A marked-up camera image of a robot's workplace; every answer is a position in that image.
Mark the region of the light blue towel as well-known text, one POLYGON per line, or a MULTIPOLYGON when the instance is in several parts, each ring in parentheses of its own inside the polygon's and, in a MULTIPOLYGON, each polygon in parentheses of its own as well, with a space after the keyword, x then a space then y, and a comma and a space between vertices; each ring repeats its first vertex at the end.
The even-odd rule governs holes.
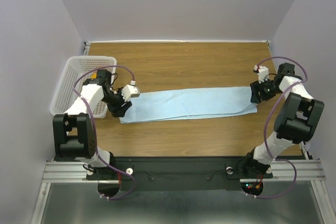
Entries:
POLYGON ((257 112, 249 87, 196 88, 142 93, 122 124, 241 116, 257 112))

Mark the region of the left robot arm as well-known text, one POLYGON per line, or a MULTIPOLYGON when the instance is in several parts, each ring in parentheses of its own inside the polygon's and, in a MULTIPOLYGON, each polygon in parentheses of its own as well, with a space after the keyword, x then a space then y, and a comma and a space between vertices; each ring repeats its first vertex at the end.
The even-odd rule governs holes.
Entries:
POLYGON ((73 87, 78 97, 70 108, 53 118, 56 157, 79 160, 92 174, 100 174, 106 179, 116 175, 120 179, 122 172, 117 170, 113 154, 98 147, 93 111, 104 102, 113 117, 122 118, 132 105, 131 99, 139 96, 140 91, 134 79, 124 87, 114 89, 113 73, 106 67, 91 70, 90 74, 92 77, 83 82, 81 92, 73 87))

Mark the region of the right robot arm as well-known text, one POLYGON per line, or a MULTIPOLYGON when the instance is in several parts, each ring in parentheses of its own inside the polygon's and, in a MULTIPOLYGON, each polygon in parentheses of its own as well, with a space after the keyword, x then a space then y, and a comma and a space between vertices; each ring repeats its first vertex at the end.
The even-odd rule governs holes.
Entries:
POLYGON ((321 118, 324 103, 314 99, 304 87, 306 77, 295 73, 295 66, 282 63, 273 79, 265 66, 255 65, 257 81, 250 84, 251 102, 260 104, 281 94, 284 104, 277 115, 273 132, 264 142, 247 153, 241 170, 253 177, 264 175, 270 165, 284 150, 312 139, 321 118))

